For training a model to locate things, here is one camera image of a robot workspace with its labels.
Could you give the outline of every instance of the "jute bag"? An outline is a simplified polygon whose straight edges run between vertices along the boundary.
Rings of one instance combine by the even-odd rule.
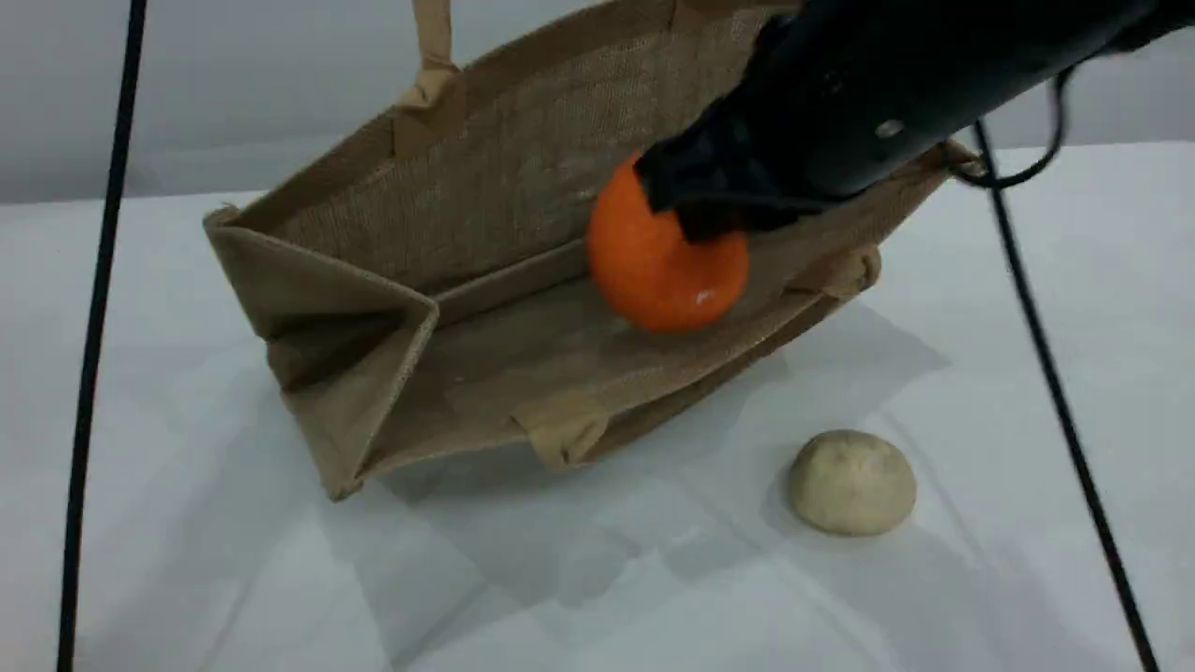
[[[656,427],[876,281],[876,245],[944,179],[931,152],[752,238],[743,299],[695,334],[614,316],[586,273],[595,194],[737,81],[776,0],[612,0],[464,69],[448,0],[413,0],[392,108],[208,237],[343,497],[416,460],[529,444],[551,468]]]

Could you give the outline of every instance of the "dough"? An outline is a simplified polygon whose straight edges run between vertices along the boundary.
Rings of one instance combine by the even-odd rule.
[[[908,518],[917,479],[896,446],[839,429],[801,450],[789,474],[789,499],[796,514],[822,532],[872,537]]]

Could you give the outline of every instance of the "orange fruit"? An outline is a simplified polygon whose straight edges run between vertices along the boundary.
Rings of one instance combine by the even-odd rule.
[[[652,213],[631,157],[598,195],[589,271],[611,308],[649,331],[692,331],[730,310],[747,286],[747,236],[685,239],[676,213]]]

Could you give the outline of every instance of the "white tablecloth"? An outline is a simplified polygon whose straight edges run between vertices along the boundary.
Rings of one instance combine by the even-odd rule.
[[[1001,154],[1007,169],[1032,152]],[[1073,147],[1013,216],[1164,668],[1195,670],[1195,145]],[[942,189],[880,286],[632,448],[418,465],[330,503],[200,227],[124,203],[79,668],[1133,670],[986,195]],[[0,665],[48,670],[100,204],[0,208]],[[913,518],[783,505],[810,435],[909,457]]]

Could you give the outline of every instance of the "bag handle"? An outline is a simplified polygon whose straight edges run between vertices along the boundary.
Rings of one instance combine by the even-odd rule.
[[[707,20],[709,8],[703,8],[693,0],[673,0],[673,16],[668,30],[682,31],[698,28]]]
[[[440,102],[445,87],[460,74],[452,60],[452,1],[411,0],[411,10],[419,41],[419,72],[398,105],[428,110]]]
[[[539,459],[549,469],[584,462],[609,427],[609,413],[592,395],[569,390],[523,404],[511,413]]]
[[[847,301],[876,283],[880,268],[880,248],[872,243],[817,259],[788,288]]]

